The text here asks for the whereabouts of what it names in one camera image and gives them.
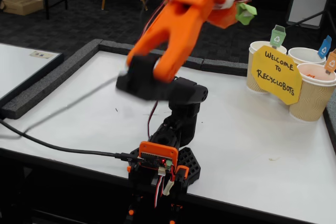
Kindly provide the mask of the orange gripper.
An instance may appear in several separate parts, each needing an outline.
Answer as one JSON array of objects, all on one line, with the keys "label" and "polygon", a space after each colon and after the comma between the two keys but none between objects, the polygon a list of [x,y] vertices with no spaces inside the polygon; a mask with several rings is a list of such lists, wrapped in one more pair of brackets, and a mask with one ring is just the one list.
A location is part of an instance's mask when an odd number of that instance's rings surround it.
[{"label": "orange gripper", "polygon": [[[236,12],[228,10],[234,6],[235,0],[213,0],[214,6],[209,14],[208,22],[222,29],[236,23]],[[240,2],[248,2],[249,0],[239,0]]]}]

